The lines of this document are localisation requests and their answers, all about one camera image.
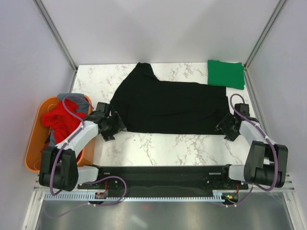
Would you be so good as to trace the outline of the black t shirt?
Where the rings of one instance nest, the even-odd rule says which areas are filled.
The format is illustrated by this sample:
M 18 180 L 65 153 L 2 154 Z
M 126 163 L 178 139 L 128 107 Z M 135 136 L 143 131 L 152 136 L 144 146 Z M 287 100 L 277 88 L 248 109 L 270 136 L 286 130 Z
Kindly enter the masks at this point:
M 129 132 L 220 135 L 215 127 L 230 112 L 226 88 L 161 81 L 149 63 L 138 63 L 110 104 Z

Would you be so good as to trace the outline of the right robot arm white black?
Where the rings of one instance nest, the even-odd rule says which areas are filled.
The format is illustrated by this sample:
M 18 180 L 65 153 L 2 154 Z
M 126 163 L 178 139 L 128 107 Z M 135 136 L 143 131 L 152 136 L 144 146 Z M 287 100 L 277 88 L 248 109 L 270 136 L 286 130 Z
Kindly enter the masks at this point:
M 270 139 L 256 118 L 250 117 L 249 105 L 232 105 L 234 113 L 228 113 L 216 126 L 225 139 L 235 141 L 243 136 L 250 149 L 245 164 L 226 165 L 226 173 L 220 176 L 224 188 L 232 188 L 237 181 L 255 184 L 267 191 L 284 186 L 288 160 L 288 148 Z

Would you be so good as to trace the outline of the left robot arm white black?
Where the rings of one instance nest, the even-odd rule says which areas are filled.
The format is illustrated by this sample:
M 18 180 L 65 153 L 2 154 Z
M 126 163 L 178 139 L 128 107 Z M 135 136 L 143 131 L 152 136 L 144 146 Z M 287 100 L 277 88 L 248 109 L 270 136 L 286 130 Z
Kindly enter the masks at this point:
M 89 183 L 94 188 L 104 186 L 105 176 L 98 168 L 78 166 L 77 156 L 96 136 L 110 141 L 126 129 L 118 112 L 108 103 L 99 102 L 96 110 L 78 120 L 80 124 L 66 139 L 42 153 L 39 184 L 49 187 L 53 196 L 61 191 L 72 191 L 78 184 Z

